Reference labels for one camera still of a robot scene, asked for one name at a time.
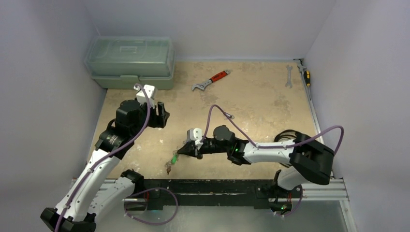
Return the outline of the large perforated metal keyring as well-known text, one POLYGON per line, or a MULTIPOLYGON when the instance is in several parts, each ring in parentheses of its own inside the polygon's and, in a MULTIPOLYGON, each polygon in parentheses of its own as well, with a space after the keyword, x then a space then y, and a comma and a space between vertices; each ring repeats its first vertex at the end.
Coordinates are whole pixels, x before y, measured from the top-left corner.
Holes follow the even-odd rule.
POLYGON ((171 172, 171 170, 172 170, 172 167, 176 164, 176 162, 178 161, 178 159, 179 159, 178 151, 177 151, 177 150, 174 150, 171 159, 168 160, 168 161, 166 162, 166 164, 165 164, 165 168, 166 168, 166 173, 167 173, 167 175, 170 174, 170 172, 171 172))

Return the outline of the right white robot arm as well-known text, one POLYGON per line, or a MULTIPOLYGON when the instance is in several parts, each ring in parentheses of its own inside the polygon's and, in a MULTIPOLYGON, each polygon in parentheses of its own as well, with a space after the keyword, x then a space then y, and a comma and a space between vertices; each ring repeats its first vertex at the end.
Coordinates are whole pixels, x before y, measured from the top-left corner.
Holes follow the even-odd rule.
POLYGON ((226 153, 236 165, 260 162, 286 164, 271 184, 272 192, 279 197, 304 183, 328 185, 331 179, 335 153, 332 149, 298 131, 294 138, 272 143, 256 143, 239 139, 227 126, 214 129, 211 138, 204 137, 199 128, 187 131, 185 144, 177 154, 202 159, 204 154, 226 153))

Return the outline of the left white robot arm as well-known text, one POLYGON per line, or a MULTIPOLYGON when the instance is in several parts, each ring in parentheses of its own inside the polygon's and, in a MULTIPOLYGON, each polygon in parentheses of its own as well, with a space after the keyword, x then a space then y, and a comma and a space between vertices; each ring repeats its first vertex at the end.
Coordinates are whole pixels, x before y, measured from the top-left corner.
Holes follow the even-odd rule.
POLYGON ((163 102, 148 106, 144 101, 126 100, 116 118, 100 134, 85 169, 65 195, 52 208, 45 208, 41 220, 53 232, 93 232, 97 225, 126 197, 140 197, 144 177, 133 170, 124 171, 103 193, 99 190, 107 176, 133 146, 146 127, 164 128, 170 114, 163 102))

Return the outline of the green key tag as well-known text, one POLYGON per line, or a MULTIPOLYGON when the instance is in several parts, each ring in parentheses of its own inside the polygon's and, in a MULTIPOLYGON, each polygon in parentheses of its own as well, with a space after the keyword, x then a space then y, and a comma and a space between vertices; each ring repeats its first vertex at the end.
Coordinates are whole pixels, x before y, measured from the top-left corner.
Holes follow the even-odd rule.
POLYGON ((170 160, 171 165, 174 165, 177 162, 177 160, 178 160, 178 154, 174 154, 170 160))

